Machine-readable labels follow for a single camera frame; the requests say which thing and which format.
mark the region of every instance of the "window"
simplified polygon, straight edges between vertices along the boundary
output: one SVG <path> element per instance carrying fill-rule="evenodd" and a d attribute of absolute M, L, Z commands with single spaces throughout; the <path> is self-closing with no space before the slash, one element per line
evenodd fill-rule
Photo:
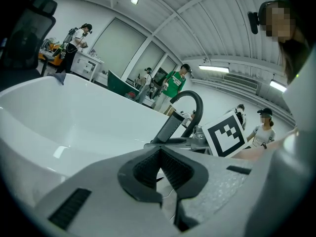
<path fill-rule="evenodd" d="M 162 68 L 163 70 L 165 70 L 165 71 L 169 74 L 171 71 L 173 71 L 173 70 L 175 69 L 176 66 L 177 66 L 177 64 L 175 64 L 175 63 L 173 62 L 173 60 L 171 60 L 171 59 L 169 58 L 169 56 L 168 56 L 168 57 L 165 59 L 165 61 L 163 62 L 161 68 Z"/>
<path fill-rule="evenodd" d="M 104 61 L 102 70 L 111 70 L 121 77 L 145 39 L 145 36 L 122 21 L 113 20 L 93 47 Z"/>
<path fill-rule="evenodd" d="M 146 68 L 152 68 L 152 70 L 154 70 L 163 55 L 164 52 L 151 42 L 138 59 L 128 78 L 135 80 L 139 74 L 143 76 L 145 74 L 144 69 Z"/>

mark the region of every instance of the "person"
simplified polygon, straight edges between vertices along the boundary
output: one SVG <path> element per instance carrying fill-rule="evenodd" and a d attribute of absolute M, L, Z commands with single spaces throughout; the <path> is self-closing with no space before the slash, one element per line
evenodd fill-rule
<path fill-rule="evenodd" d="M 146 71 L 146 74 L 141 78 L 142 81 L 145 81 L 145 84 L 142 87 L 140 93 L 136 97 L 136 102 L 139 104 L 142 104 L 143 101 L 145 100 L 145 97 L 150 89 L 150 84 L 153 79 L 151 76 L 152 68 L 146 68 L 145 71 Z"/>
<path fill-rule="evenodd" d="M 154 110 L 160 113 L 168 111 L 170 99 L 179 94 L 186 82 L 185 75 L 190 71 L 188 64 L 183 64 L 180 71 L 170 72 L 164 79 L 162 85 L 167 86 L 167 89 L 162 91 L 160 97 L 154 103 Z"/>
<path fill-rule="evenodd" d="M 290 84 L 307 60 L 313 44 L 307 36 L 303 22 L 291 4 L 284 0 L 263 3 L 258 12 L 258 21 L 266 35 L 278 41 L 282 65 Z M 285 139 L 293 134 L 298 136 L 297 127 L 280 140 L 260 147 L 244 149 L 233 158 L 257 160 L 264 152 L 281 147 Z"/>
<path fill-rule="evenodd" d="M 78 51 L 78 47 L 86 48 L 88 45 L 84 41 L 84 36 L 88 32 L 91 32 L 92 30 L 92 25 L 90 24 L 84 24 L 81 26 L 80 29 L 76 30 L 75 33 L 73 34 L 71 41 L 69 44 L 66 46 L 66 54 L 64 57 L 63 62 L 57 69 L 56 73 L 61 73 L 64 70 L 66 70 L 66 73 L 70 73 L 71 66 L 74 61 L 75 54 Z"/>
<path fill-rule="evenodd" d="M 181 115 L 184 117 L 184 120 L 182 121 L 182 125 L 187 128 L 190 124 L 190 122 L 193 120 L 194 116 L 196 115 L 195 110 L 193 110 L 192 114 L 190 113 L 184 113 L 183 111 L 180 112 Z"/>
<path fill-rule="evenodd" d="M 303 33 L 303 22 L 286 0 L 264 2 L 260 6 L 258 19 L 266 36 L 278 42 L 289 84 L 302 68 L 313 44 Z"/>
<path fill-rule="evenodd" d="M 231 112 L 231 111 L 235 112 L 235 114 L 236 114 L 236 116 L 241 124 L 242 129 L 245 131 L 246 121 L 247 121 L 246 114 L 244 113 L 245 106 L 243 104 L 240 104 L 237 107 L 230 109 L 226 113 Z"/>
<path fill-rule="evenodd" d="M 272 110 L 270 108 L 264 108 L 263 110 L 259 110 L 258 113 L 260 113 L 262 125 L 256 126 L 247 137 L 247 141 L 254 138 L 252 144 L 247 148 L 260 147 L 263 143 L 268 144 L 275 140 L 276 132 L 272 129 L 274 124 L 272 121 Z"/>

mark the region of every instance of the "white countertop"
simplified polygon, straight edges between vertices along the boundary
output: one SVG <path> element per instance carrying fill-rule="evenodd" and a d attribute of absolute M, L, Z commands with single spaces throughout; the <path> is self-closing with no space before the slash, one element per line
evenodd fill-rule
<path fill-rule="evenodd" d="M 77 52 L 77 54 L 79 55 L 83 55 L 83 56 L 86 56 L 94 61 L 97 61 L 99 63 L 104 63 L 104 61 L 101 61 L 100 59 L 96 58 L 96 57 L 92 57 L 91 55 L 87 54 L 87 53 L 83 53 L 83 52 Z"/>

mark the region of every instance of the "ceiling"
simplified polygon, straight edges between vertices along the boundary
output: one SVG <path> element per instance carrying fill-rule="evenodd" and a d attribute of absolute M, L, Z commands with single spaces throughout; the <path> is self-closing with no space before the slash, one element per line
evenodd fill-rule
<path fill-rule="evenodd" d="M 262 31 L 252 34 L 247 17 L 268 0 L 140 0 L 137 5 L 130 0 L 86 1 L 142 25 L 179 60 L 191 65 L 195 79 L 221 84 L 222 73 L 203 71 L 198 65 L 229 67 L 232 74 L 258 84 L 253 93 L 257 101 L 265 99 L 269 107 L 290 115 L 281 92 L 269 85 L 273 78 L 286 85 L 278 45 Z"/>

